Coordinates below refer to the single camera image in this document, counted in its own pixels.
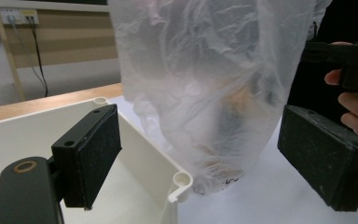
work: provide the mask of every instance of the gray floor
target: gray floor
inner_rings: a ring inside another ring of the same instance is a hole
[[[67,63],[43,66],[49,96],[81,91],[120,81],[118,59],[86,63]],[[27,100],[43,98],[44,88],[31,68],[18,69]],[[7,63],[5,50],[0,43],[0,105],[17,103],[20,98]]]

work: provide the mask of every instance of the translucent plastic bag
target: translucent plastic bag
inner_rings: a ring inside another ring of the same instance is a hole
[[[254,165],[312,17],[330,0],[111,0],[122,83],[146,134],[209,194]]]

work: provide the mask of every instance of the electrical outlet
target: electrical outlet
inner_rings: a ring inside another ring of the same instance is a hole
[[[16,8],[1,7],[0,14],[3,24],[11,24],[13,21],[15,24],[22,24],[20,12]]]
[[[0,14],[3,24],[39,24],[36,9],[29,8],[14,8],[14,7],[1,7]]]

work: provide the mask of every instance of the white bin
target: white bin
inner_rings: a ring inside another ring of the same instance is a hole
[[[51,157],[51,145],[105,98],[0,121],[0,173],[13,161]],[[151,144],[119,112],[122,150],[91,211],[66,208],[65,223],[177,223],[192,176]]]

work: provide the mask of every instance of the plastic bag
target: plastic bag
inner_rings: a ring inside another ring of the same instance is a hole
[[[112,0],[123,91],[146,134],[209,194],[246,174],[330,0]]]

